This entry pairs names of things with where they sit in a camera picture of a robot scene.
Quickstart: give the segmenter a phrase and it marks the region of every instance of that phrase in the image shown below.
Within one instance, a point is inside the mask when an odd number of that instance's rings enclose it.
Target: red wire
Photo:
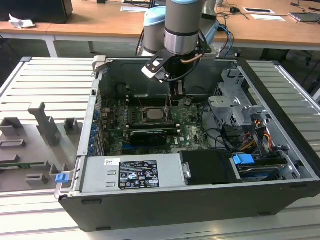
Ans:
[[[245,141],[246,136],[251,135],[251,133],[247,133],[246,135],[244,135],[243,137],[243,141]]]

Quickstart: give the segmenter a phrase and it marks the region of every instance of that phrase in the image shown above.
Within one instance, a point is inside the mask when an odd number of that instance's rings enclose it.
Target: motherboard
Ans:
[[[175,154],[210,148],[200,125],[203,104],[192,97],[111,99],[102,105],[106,156]]]

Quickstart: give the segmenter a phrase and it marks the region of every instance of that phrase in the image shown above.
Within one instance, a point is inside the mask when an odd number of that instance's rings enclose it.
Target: yellow wire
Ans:
[[[264,136],[266,136],[266,137],[268,138],[268,147],[269,147],[269,149],[270,149],[270,137],[269,137],[269,135],[267,135],[267,134],[264,134]]]
[[[246,146],[244,146],[243,148],[240,149],[240,151],[246,150],[247,148],[249,148],[250,146],[252,146],[253,144],[255,144],[255,140],[252,140],[250,143],[248,143]]]

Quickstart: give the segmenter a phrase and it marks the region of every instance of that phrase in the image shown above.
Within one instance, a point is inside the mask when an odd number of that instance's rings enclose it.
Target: black plastic cover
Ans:
[[[181,151],[182,163],[188,163],[191,178],[186,179],[188,186],[203,184],[237,183],[237,177],[231,165],[231,153],[226,150]]]

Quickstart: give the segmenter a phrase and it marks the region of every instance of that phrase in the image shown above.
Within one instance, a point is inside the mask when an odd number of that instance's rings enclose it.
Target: paper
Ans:
[[[255,20],[271,20],[271,21],[285,21],[280,16],[272,16],[272,15],[257,15],[257,14],[251,14],[251,16]]]
[[[31,28],[36,26],[31,20],[21,20],[11,16],[11,14],[9,14],[9,16],[10,16],[9,23],[11,23],[11,25],[17,29]]]
[[[147,10],[146,7],[122,6],[120,12],[145,13]]]

